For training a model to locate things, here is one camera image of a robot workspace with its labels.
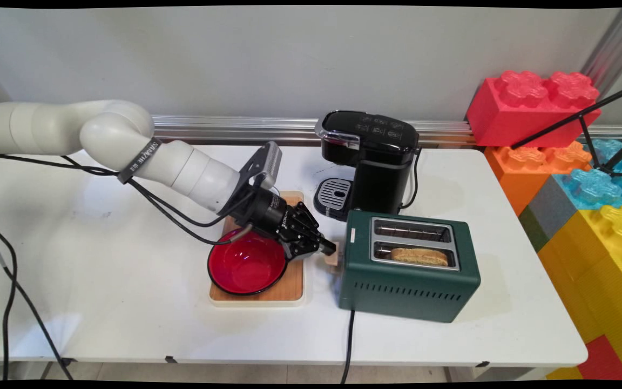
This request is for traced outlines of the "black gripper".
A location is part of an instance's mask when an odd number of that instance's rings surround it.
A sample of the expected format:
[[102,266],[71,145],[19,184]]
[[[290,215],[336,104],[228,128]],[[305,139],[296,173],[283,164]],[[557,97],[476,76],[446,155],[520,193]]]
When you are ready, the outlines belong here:
[[[287,202],[262,188],[240,188],[237,192],[237,224],[249,224],[252,231],[262,237],[280,242],[279,230],[287,214]],[[335,254],[337,246],[326,239],[319,230],[319,224],[308,207],[298,202],[292,208],[291,230],[284,230],[284,252],[286,261],[302,259],[316,252]]]

